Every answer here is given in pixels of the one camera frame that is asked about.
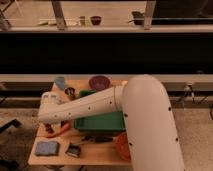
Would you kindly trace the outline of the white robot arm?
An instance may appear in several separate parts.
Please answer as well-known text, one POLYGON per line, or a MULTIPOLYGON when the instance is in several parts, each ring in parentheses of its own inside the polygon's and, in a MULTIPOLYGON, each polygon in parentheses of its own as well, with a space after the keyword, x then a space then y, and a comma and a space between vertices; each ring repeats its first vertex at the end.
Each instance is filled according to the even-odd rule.
POLYGON ((38 120, 45 124, 121 111, 133 171, 185 171, 168 93, 151 75, 137 75, 67 103, 54 92, 42 94, 38 120))

